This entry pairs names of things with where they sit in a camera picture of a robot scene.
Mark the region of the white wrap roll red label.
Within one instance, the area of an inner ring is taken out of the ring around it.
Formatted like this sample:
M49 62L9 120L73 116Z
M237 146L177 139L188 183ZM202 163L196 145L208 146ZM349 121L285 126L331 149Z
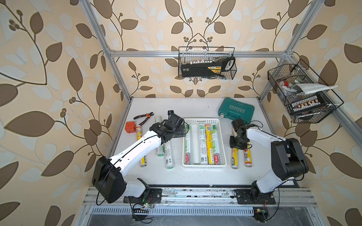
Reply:
M191 154L191 131L190 126L186 124L186 135L185 135L185 164L192 164L192 154Z

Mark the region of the white plastic basket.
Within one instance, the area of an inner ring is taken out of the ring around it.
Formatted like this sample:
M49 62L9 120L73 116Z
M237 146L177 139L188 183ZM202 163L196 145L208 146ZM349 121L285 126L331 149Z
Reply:
M186 118L187 134L183 138L183 166L186 168L226 167L220 120Z

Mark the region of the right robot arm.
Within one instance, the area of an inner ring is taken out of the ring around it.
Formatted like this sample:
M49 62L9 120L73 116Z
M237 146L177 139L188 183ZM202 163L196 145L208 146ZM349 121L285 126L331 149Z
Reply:
M261 179L254 181L250 196L272 195L273 191L287 181L297 181L309 171L308 163L300 142L295 138L284 138L267 133L255 124L245 124L242 119L232 121L235 135L230 136L230 147L246 150L249 142L255 141L271 152L271 170Z

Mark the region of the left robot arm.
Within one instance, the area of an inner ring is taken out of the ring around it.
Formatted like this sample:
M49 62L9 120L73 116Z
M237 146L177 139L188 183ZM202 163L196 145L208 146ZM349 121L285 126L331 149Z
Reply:
M149 185L138 178L138 182L126 182L124 177L150 151L173 138L185 137L186 122L173 110L168 111L168 118L154 123L143 137L110 158L97 160L91 183L107 203L114 203L120 197L149 199Z

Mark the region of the white green wrap roll long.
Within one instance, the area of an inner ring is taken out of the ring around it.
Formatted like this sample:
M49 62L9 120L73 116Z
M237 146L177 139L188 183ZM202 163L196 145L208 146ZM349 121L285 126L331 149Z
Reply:
M172 169L174 167L174 162L173 162L171 141L165 143L165 160L166 160L166 168Z

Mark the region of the orange black pliers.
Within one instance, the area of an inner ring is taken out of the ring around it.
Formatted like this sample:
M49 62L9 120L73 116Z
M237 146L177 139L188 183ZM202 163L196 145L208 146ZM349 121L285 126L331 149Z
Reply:
M149 113L149 114L138 115L138 116L134 117L133 119L136 120L136 119L145 117L145 120L142 121L141 123L139 123L139 125L142 126L142 125L145 124L146 121L147 121L150 117L152 117L153 115L154 115L154 113L151 112L151 113Z

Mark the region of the green tool case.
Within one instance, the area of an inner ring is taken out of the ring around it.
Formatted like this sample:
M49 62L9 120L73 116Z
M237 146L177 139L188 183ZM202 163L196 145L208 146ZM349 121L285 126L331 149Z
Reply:
M254 111L255 107L253 105L225 98L219 107L218 115L232 121L242 119L245 124L249 124L252 121Z

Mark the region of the red cube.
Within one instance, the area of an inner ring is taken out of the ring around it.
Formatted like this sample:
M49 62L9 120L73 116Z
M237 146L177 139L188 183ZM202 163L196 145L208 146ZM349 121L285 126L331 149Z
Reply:
M126 122L124 130L127 133L135 133L135 131L136 131L136 123L134 121Z

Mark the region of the black yellow tool box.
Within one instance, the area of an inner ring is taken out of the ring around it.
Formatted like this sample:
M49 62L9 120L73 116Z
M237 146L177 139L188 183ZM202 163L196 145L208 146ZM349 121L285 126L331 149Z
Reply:
M184 78L232 79L236 70L236 58L233 56L219 59L213 58L209 61L190 61L188 64L181 64L179 66L179 72Z

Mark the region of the white paper bundle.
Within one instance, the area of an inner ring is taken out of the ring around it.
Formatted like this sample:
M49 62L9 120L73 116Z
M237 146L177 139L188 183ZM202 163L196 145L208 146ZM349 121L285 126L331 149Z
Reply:
M324 91L324 90L331 90L337 88L338 85L327 86L317 83L300 83L294 85L291 89L298 93L304 94L313 94L316 92Z

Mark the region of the socket bit set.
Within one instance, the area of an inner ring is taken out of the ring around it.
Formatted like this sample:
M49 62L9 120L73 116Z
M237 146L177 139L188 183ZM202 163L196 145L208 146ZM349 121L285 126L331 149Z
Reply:
M324 101L321 95L315 95L294 103L287 105L287 109L290 113L303 113L309 112L317 108L328 106L328 103Z

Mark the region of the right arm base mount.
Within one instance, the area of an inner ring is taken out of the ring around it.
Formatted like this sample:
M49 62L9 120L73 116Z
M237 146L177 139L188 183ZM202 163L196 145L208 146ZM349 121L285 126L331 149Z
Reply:
M276 204L273 192L264 194L254 189L237 189L234 191L234 196L237 198L238 204Z

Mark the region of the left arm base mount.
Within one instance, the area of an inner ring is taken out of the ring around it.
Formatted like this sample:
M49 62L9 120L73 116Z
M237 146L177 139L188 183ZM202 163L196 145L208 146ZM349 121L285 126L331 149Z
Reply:
M146 188L140 197L125 196L123 203L138 203L138 204L155 204L160 203L162 199L161 188Z

